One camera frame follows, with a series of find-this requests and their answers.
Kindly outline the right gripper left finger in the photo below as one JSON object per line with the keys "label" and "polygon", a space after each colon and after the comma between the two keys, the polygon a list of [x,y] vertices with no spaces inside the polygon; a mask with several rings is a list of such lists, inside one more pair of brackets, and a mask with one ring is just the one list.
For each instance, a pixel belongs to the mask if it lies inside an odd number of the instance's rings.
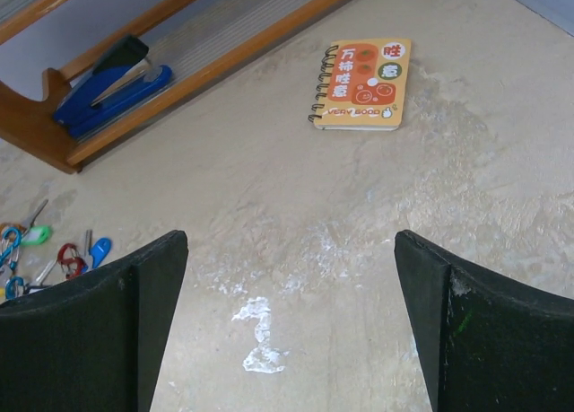
{"label": "right gripper left finger", "polygon": [[3,411],[148,411],[187,267],[174,230],[1,305]]}

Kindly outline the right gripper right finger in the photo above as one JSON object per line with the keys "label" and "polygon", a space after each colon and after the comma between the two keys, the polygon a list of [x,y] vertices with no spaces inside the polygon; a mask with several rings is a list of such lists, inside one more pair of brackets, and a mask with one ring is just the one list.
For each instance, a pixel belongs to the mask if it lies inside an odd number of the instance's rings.
{"label": "right gripper right finger", "polygon": [[435,411],[571,411],[573,301],[404,230],[397,274]]}

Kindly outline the key with blue tag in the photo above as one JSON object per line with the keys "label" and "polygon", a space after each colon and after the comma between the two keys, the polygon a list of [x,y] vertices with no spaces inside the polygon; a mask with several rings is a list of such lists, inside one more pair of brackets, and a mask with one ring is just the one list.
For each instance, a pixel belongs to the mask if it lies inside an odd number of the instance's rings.
{"label": "key with blue tag", "polygon": [[108,237],[98,239],[91,243],[92,231],[87,230],[84,234],[83,242],[83,273],[98,268],[108,256],[112,248],[112,241]]}

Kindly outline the red carabiner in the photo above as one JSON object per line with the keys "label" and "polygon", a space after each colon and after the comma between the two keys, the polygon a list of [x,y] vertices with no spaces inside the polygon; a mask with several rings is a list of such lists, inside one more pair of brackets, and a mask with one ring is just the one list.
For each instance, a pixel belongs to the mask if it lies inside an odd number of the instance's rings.
{"label": "red carabiner", "polygon": [[73,243],[66,243],[59,249],[57,264],[62,268],[66,280],[80,276],[87,268],[85,260]]}

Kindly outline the blue carabiner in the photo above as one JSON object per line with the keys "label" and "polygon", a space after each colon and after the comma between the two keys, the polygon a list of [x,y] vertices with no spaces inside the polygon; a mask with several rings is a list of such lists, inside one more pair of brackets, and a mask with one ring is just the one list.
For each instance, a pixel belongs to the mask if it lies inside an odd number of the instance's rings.
{"label": "blue carabiner", "polygon": [[21,241],[22,234],[15,229],[1,234],[1,267],[7,267],[11,271],[16,269]]}
{"label": "blue carabiner", "polygon": [[6,283],[4,295],[7,300],[12,300],[26,294],[26,281],[20,276],[13,276]]}

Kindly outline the key with green tag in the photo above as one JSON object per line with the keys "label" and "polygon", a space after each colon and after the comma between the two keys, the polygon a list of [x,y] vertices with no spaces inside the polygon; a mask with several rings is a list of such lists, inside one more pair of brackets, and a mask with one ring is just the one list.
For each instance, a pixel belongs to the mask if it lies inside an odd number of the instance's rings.
{"label": "key with green tag", "polygon": [[44,199],[39,206],[23,221],[22,226],[25,231],[22,233],[22,246],[40,245],[47,241],[52,233],[48,225],[34,225],[37,217],[47,205],[48,200]]}

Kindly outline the orange carabiner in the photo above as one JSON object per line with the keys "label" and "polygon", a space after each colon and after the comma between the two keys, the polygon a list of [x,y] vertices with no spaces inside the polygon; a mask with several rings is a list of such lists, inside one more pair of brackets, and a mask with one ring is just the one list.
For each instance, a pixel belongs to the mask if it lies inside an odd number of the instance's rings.
{"label": "orange carabiner", "polygon": [[17,230],[20,233],[26,232],[26,228],[20,224],[11,224],[11,223],[1,223],[0,224],[1,234],[4,234],[6,231],[11,231],[12,229]]}

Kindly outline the blue stapler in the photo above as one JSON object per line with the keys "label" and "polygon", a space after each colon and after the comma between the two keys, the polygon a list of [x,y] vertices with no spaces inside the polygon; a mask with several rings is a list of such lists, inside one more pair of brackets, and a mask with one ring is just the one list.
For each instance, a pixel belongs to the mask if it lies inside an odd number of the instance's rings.
{"label": "blue stapler", "polygon": [[81,138],[152,97],[168,85],[172,69],[154,66],[148,53],[134,35],[117,41],[63,98],[52,119]]}

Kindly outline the orange spiral notebook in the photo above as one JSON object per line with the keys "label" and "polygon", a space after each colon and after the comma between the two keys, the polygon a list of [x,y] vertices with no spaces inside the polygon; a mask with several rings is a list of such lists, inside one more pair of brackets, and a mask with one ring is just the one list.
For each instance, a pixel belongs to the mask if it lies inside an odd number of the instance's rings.
{"label": "orange spiral notebook", "polygon": [[398,129],[411,51],[409,39],[332,42],[321,62],[308,120],[320,130]]}

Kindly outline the wooden shelf rack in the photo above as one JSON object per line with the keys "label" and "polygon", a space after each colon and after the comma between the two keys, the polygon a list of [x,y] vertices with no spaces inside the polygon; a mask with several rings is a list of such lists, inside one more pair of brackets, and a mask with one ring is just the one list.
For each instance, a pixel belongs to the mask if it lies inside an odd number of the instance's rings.
{"label": "wooden shelf rack", "polygon": [[1,137],[68,174],[352,0],[162,0],[58,69],[1,88]]}

